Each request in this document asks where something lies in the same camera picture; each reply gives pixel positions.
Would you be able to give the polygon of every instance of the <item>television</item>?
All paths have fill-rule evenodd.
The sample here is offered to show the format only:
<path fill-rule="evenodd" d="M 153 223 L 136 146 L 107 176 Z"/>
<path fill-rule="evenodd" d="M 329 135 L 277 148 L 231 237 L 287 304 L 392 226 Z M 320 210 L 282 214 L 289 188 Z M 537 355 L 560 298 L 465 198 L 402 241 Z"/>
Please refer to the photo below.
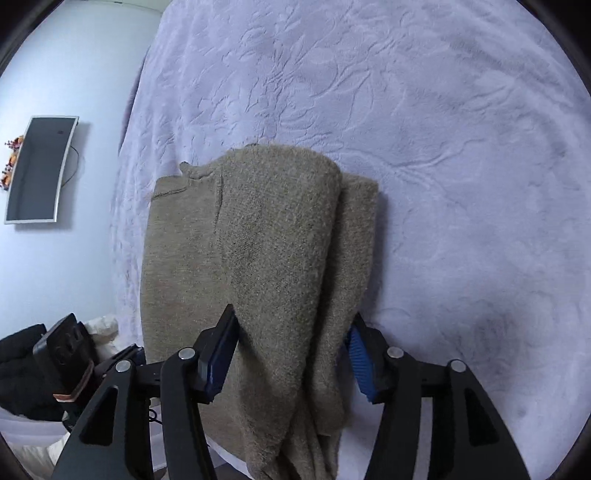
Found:
<path fill-rule="evenodd" d="M 57 222 L 66 158 L 77 116 L 34 116 L 12 171 L 4 223 Z"/>

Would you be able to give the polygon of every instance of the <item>silver screw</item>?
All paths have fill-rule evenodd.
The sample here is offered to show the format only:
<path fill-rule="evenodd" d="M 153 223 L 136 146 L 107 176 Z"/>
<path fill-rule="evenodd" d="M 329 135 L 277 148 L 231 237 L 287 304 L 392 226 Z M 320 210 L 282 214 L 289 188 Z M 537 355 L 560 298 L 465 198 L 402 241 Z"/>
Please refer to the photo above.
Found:
<path fill-rule="evenodd" d="M 127 372 L 131 368 L 131 362 L 129 360 L 122 360 L 121 362 L 117 362 L 115 365 L 115 370 L 119 373 Z"/>
<path fill-rule="evenodd" d="M 459 374 L 464 373 L 466 371 L 466 364 L 461 360 L 454 360 L 452 362 L 452 370 Z"/>
<path fill-rule="evenodd" d="M 195 356 L 195 350 L 193 350 L 191 347 L 188 348 L 183 348 L 179 353 L 178 353 L 178 357 L 181 360 L 189 360 L 191 358 L 193 358 Z"/>
<path fill-rule="evenodd" d="M 390 358 L 402 358 L 404 356 L 404 350 L 398 348 L 397 346 L 391 346 L 386 350 L 386 353 Z"/>

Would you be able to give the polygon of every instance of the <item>wall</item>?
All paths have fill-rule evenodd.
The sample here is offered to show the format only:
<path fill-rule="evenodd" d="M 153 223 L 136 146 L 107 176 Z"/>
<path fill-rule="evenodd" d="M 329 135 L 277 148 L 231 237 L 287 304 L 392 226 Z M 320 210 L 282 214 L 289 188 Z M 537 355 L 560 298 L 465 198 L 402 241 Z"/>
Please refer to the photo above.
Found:
<path fill-rule="evenodd" d="M 160 21 L 157 12 L 66 0 L 26 40 L 0 77 L 2 144 L 33 115 L 78 115 L 81 159 L 54 225 L 0 223 L 0 338 L 69 312 L 113 312 L 109 204 L 129 90 Z M 75 169 L 69 156 L 65 176 Z M 0 192 L 4 221 L 7 194 Z"/>

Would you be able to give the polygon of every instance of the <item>black cable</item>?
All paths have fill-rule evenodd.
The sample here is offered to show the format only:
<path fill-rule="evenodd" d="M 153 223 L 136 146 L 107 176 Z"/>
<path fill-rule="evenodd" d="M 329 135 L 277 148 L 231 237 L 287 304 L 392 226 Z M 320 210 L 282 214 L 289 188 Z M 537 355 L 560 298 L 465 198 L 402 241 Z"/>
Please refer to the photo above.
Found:
<path fill-rule="evenodd" d="M 155 411 L 155 410 L 153 410 L 152 408 L 149 408 L 149 409 L 148 409 L 148 412 L 149 412 L 149 413 L 148 413 L 148 417 L 150 418 L 150 422 L 153 422 L 153 421 L 155 421 L 156 423 L 159 423 L 160 425 L 162 425 L 162 422 L 161 422 L 161 421 L 158 419 L 158 413 L 156 413 L 156 411 Z"/>
<path fill-rule="evenodd" d="M 77 155 L 77 157 L 76 157 L 76 169 L 74 170 L 74 172 L 72 173 L 72 175 L 70 175 L 70 177 L 64 183 L 61 184 L 61 188 L 65 187 L 66 186 L 66 183 L 68 183 L 72 178 L 74 178 L 74 175 L 76 175 L 76 172 L 78 172 L 78 166 L 80 165 L 80 153 L 72 145 L 70 145 L 70 148 L 72 150 L 74 150 L 76 152 L 76 155 Z"/>

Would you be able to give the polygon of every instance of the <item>white cloth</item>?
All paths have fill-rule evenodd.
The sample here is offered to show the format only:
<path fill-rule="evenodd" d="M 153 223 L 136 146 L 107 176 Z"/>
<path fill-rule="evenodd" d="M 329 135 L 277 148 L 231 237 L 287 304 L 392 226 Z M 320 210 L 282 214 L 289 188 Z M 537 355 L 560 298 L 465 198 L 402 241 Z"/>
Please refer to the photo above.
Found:
<path fill-rule="evenodd" d="M 590 131 L 582 81 L 516 0 L 174 0 L 121 148 L 121 329 L 141 340 L 157 178 L 254 141 L 314 148 L 379 181 L 365 319 L 464 359 L 546 479 L 591 411 Z M 363 477 L 379 415 L 355 391 L 340 479 Z"/>

